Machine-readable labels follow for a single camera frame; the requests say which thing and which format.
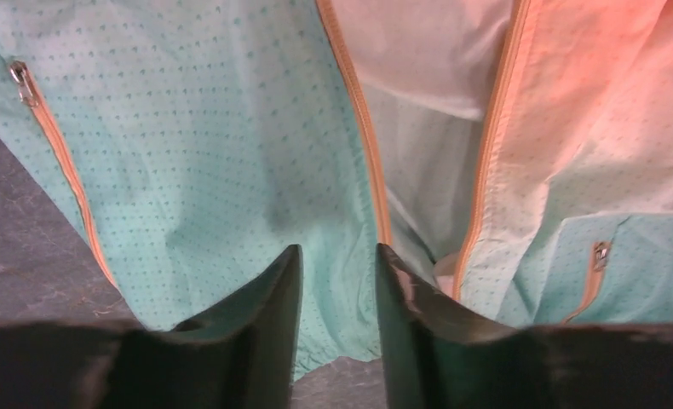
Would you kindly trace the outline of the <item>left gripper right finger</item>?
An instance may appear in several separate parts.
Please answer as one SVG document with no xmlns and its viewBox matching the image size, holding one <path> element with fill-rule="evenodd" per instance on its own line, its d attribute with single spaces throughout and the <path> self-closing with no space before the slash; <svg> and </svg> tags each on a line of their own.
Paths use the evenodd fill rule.
<svg viewBox="0 0 673 409">
<path fill-rule="evenodd" d="M 515 329 L 465 308 L 377 246 L 391 408 L 673 408 L 673 324 Z"/>
</svg>

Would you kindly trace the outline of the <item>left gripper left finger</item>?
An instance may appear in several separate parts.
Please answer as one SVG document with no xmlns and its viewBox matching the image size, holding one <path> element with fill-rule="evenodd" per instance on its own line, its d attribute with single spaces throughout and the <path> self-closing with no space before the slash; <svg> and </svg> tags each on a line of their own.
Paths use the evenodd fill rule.
<svg viewBox="0 0 673 409">
<path fill-rule="evenodd" d="M 0 408 L 286 408 L 302 294 L 289 245 L 169 331 L 133 321 L 0 325 Z"/>
</svg>

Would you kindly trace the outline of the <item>orange and mint hooded jacket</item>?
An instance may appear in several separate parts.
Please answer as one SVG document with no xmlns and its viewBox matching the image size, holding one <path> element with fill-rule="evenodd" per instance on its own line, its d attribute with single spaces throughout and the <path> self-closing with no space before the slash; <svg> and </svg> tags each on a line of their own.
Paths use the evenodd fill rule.
<svg viewBox="0 0 673 409">
<path fill-rule="evenodd" d="M 511 326 L 673 321 L 673 1 L 0 1 L 0 138 L 168 329 L 302 247 L 295 374 L 376 245 Z"/>
</svg>

